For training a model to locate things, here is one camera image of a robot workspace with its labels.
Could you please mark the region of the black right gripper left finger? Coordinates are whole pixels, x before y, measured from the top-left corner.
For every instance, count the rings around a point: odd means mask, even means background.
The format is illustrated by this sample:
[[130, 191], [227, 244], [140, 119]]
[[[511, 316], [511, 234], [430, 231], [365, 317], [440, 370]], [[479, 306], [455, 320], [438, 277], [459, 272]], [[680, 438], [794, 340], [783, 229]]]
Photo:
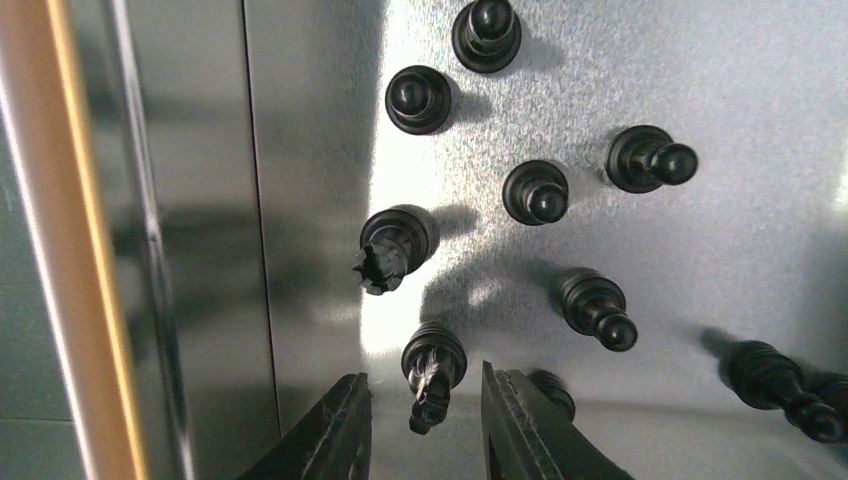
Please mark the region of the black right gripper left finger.
[[372, 394], [365, 373], [342, 376], [243, 479], [367, 479]]

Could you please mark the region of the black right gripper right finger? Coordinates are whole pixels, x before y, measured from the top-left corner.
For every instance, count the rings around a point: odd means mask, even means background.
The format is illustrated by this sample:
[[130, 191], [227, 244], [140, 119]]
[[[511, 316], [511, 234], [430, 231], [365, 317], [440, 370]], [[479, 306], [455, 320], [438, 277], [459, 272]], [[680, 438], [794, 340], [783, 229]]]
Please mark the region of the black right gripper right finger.
[[489, 479], [629, 479], [518, 370], [482, 366], [483, 454]]

